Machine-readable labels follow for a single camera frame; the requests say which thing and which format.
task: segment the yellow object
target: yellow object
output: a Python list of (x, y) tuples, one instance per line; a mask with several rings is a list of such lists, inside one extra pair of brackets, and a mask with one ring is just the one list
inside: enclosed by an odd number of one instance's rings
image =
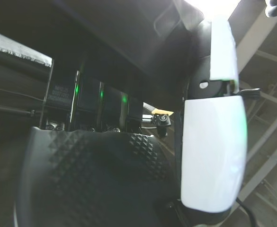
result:
[(167, 114), (169, 116), (171, 116), (174, 112), (171, 111), (166, 111), (166, 110), (159, 110), (159, 109), (155, 109), (152, 111), (152, 114)]

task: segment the bright light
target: bright light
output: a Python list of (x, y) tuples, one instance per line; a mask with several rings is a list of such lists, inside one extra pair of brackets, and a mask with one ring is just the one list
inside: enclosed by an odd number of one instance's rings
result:
[(205, 19), (212, 19), (215, 16), (225, 16), (227, 19), (236, 9), (241, 0), (185, 0), (195, 8), (199, 9)]

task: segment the textured surface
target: textured surface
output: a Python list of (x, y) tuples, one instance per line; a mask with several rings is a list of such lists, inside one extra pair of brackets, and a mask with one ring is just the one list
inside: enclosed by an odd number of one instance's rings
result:
[(160, 227), (177, 196), (154, 137), (32, 130), (16, 202), (20, 227)]

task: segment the round hole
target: round hole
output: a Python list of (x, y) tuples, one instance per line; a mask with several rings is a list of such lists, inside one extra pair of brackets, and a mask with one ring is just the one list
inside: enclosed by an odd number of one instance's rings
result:
[(202, 81), (200, 84), (199, 84), (199, 87), (201, 89), (205, 89), (209, 86), (209, 83), (207, 81)]

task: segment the green light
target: green light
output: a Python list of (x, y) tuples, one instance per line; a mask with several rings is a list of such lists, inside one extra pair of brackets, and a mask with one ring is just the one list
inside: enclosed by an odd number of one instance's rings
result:
[(124, 102), (124, 103), (127, 103), (127, 101), (128, 101), (127, 97), (126, 97), (126, 96), (123, 96), (123, 102)]
[(78, 92), (79, 92), (79, 86), (76, 85), (76, 88), (75, 88), (75, 95), (78, 95)]

